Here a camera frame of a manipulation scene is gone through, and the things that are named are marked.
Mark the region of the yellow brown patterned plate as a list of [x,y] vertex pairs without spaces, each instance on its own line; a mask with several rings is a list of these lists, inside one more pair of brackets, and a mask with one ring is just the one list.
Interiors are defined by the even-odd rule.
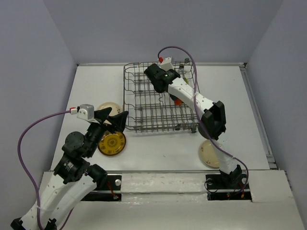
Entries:
[[123,133],[106,132],[98,144],[98,150],[105,156],[113,157],[124,150],[126,143],[127,140]]

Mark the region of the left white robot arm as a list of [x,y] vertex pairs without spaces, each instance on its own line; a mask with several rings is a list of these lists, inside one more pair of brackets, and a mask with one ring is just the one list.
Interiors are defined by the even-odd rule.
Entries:
[[106,185],[107,172],[97,164],[86,161],[95,153],[106,132],[123,132],[128,111],[111,115],[110,107],[95,110],[90,104],[71,107],[60,114],[76,115],[90,125],[85,134],[74,131],[67,135],[62,146],[63,155],[53,170],[53,174],[43,191],[40,191],[33,176],[21,156],[21,143],[26,132],[36,124],[57,116],[48,115],[32,123],[21,134],[17,144],[20,163],[31,180],[36,194],[36,202],[22,217],[11,223],[14,230],[58,230],[65,225],[73,208],[90,192]]

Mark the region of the orange plate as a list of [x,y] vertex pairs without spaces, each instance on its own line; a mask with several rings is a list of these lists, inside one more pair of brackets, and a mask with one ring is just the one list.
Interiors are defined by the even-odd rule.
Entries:
[[176,99],[174,101],[174,103],[175,103],[176,106],[179,106],[179,105],[183,104],[183,102],[180,99]]

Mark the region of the cream plate with black patch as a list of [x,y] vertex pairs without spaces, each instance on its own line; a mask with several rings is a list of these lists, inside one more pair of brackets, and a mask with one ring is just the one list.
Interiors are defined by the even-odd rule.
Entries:
[[110,116],[115,116],[122,112],[122,108],[117,103],[114,102],[103,103],[97,107],[97,110],[102,110],[109,107],[111,108],[111,112],[109,114]]

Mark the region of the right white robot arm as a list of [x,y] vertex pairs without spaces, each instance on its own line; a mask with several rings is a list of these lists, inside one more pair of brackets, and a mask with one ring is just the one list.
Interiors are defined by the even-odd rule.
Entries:
[[218,181],[227,188],[236,185],[242,174],[242,169],[235,157],[226,153],[218,143],[219,136],[226,131],[224,104],[221,101],[213,102],[194,91],[173,69],[165,71],[157,64],[151,64],[145,69],[144,74],[156,92],[167,92],[169,95],[177,97],[195,112],[199,122],[198,131],[211,142],[217,156],[220,171]]

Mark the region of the beige floral plate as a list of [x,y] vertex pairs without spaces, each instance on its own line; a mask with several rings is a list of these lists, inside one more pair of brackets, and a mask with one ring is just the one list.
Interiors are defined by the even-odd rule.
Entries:
[[199,148],[199,159],[206,166],[214,169],[218,169],[220,167],[218,158],[214,152],[213,145],[209,140],[205,140]]

